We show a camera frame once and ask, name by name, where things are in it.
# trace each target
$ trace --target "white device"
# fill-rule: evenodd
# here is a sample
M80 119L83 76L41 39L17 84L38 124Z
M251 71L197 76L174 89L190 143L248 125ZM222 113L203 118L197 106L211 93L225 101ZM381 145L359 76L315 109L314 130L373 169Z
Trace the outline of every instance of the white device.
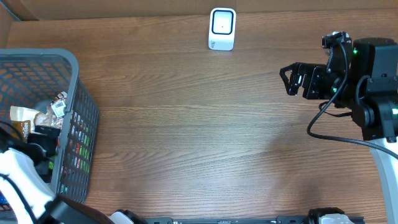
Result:
M211 50L232 50L234 48L235 23L235 10L217 7L211 11L209 28L209 48Z

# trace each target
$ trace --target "white label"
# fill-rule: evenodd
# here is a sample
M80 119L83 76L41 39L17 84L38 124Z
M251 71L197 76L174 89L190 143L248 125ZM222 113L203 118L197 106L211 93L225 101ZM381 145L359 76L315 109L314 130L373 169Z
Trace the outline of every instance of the white label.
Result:
M54 111L54 114L57 116L57 118L60 118L65 115L65 113L63 112L63 109L65 107L66 107L66 105L63 100L59 100L58 102L51 105L51 108Z

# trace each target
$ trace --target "wooden table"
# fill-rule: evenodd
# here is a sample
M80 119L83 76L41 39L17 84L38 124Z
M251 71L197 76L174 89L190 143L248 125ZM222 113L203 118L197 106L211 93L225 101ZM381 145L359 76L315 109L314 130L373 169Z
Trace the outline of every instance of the wooden table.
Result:
M287 96L279 69L326 63L321 37L398 40L398 11L238 14L232 52L208 50L208 16L15 22L8 47L80 62L100 122L86 204L143 217L264 218L340 207L385 223L369 149L311 138L319 101ZM318 133L361 138L350 118Z

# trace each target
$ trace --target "basket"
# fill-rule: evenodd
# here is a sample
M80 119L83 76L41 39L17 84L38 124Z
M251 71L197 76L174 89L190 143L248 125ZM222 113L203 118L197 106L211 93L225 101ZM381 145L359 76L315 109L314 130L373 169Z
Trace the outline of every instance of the basket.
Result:
M50 188L83 203L93 162L98 107L79 79L76 57L63 49L0 49L1 118L9 119L11 106L46 112L51 100L63 91L68 96Z

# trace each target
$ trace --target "brown wall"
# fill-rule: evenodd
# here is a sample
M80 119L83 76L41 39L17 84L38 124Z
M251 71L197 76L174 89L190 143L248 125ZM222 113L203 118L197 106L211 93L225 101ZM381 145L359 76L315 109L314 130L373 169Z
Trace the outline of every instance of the brown wall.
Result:
M0 48L6 47L12 22L14 22L14 19L0 5Z
M208 14L214 7L237 12L382 9L397 0L6 0L16 14L28 19L170 16Z

